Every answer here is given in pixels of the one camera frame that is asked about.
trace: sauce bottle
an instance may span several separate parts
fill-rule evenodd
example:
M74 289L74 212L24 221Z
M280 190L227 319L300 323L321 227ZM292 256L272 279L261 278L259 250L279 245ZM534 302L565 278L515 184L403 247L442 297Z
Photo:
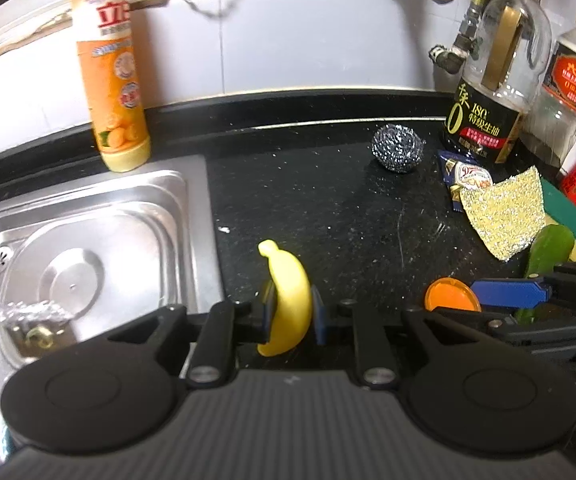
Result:
M92 129L112 171L130 171L150 156L136 77L128 0L72 0L72 26Z
M576 27L558 37L521 140L558 170L576 140Z

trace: stainless steel sink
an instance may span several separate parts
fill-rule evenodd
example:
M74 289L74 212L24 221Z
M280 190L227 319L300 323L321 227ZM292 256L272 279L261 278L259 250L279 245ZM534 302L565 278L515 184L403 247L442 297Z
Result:
M101 174L0 202L0 304L55 301L85 340L167 304L223 299L205 161ZM0 324L0 390L28 356Z

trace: wall tile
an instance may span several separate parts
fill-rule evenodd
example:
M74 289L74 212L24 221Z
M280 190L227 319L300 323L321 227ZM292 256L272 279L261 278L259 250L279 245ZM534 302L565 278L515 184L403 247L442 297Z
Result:
M567 30L570 30L575 26L575 23L561 16L560 14L550 10L544 9L546 11L546 16L550 22L550 30L552 31L552 41L557 39L560 34L563 34Z
M34 96L50 132L88 123L90 114L72 28L35 41L24 54L33 67Z
M135 57L146 107L223 92L219 0L132 13Z
M452 20L411 16L392 2L376 7L372 0L239 0L223 21L225 90L431 89L428 47L453 32Z
M24 52L0 57L0 152L49 132L32 72Z

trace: yellow banana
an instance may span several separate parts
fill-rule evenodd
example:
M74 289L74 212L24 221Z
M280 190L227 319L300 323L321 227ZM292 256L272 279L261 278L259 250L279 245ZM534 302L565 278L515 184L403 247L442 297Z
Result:
M259 253L268 258L277 290L270 341L257 346L262 356L270 357L294 348L306 335L312 318L312 296L306 271L293 254L280 250L272 240L261 242Z

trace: green sponge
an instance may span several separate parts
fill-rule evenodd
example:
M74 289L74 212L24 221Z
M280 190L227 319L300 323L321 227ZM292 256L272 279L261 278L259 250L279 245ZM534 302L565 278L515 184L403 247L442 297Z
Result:
M543 210L546 213L546 224L562 224L575 235L575 246L570 259L576 262L576 205L559 189L542 178Z

